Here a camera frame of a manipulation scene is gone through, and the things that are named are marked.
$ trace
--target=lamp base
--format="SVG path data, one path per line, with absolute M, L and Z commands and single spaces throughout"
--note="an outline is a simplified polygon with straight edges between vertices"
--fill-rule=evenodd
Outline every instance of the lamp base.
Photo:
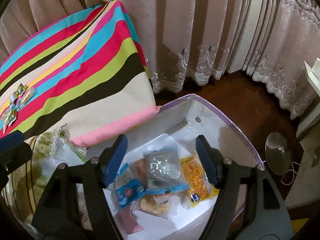
M 267 137 L 265 151 L 271 171 L 279 176 L 286 174 L 291 164 L 291 151 L 282 134 L 278 132 L 270 133 Z

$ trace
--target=striped cushion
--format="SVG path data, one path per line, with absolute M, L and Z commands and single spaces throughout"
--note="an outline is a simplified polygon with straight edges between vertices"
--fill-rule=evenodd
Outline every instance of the striped cushion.
M 5 134 L 25 139 L 68 124 L 88 147 L 157 114 L 146 62 L 132 22 L 116 0 L 37 32 L 0 67 L 0 113 L 20 83 L 36 89 Z

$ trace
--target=floor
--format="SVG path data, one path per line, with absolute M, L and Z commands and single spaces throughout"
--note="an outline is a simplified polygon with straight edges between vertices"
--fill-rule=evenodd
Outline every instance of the floor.
M 265 141 L 271 132 L 283 134 L 289 144 L 295 138 L 299 120 L 290 120 L 289 111 L 280 108 L 278 99 L 268 93 L 265 84 L 254 82 L 242 71 L 224 75 L 219 81 L 211 79 L 204 87 L 186 80 L 180 93 L 161 91 L 155 99 L 157 105 L 164 105 L 190 93 L 200 95 L 224 112 L 251 141 L 262 160 L 265 160 Z M 291 145 L 291 149 L 292 161 L 300 163 L 301 145 Z M 291 186 L 283 185 L 279 176 L 273 175 L 273 179 L 285 199 Z M 289 172 L 283 181 L 289 183 L 291 180 L 292 173 Z

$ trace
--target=curtain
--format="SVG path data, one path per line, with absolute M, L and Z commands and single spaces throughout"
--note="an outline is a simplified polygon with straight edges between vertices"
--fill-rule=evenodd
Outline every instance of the curtain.
M 320 9 L 314 0 L 263 0 L 243 70 L 266 84 L 290 118 L 301 116 L 316 97 L 304 61 L 320 57 Z
M 0 63 L 30 35 L 112 0 L 11 0 L 0 19 Z M 138 33 L 153 91 L 179 92 L 186 77 L 207 84 L 233 60 L 250 0 L 121 0 Z

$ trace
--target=string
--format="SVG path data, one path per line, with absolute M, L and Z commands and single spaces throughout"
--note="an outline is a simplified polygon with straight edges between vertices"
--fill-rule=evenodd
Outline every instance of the string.
M 291 182 L 290 182 L 289 184 L 286 184 L 286 183 L 284 183 L 284 182 L 282 181 L 282 179 L 283 179 L 284 175 L 285 175 L 285 174 L 287 174 L 287 172 L 286 172 L 286 173 L 282 176 L 282 178 L 281 178 L 281 183 L 282 183 L 282 184 L 284 184 L 284 185 L 286 185 L 286 186 L 291 185 L 291 184 L 292 184 L 292 182 L 294 181 L 294 174 L 298 174 L 298 173 L 294 170 L 293 163 L 294 163 L 294 164 L 297 164 L 297 165 L 299 165 L 299 166 L 300 166 L 300 164 L 299 164 L 299 163 L 291 162 L 292 169 L 291 169 L 291 170 L 287 170 L 287 172 L 288 172 L 288 171 L 292 171 L 292 180 L 291 180 Z

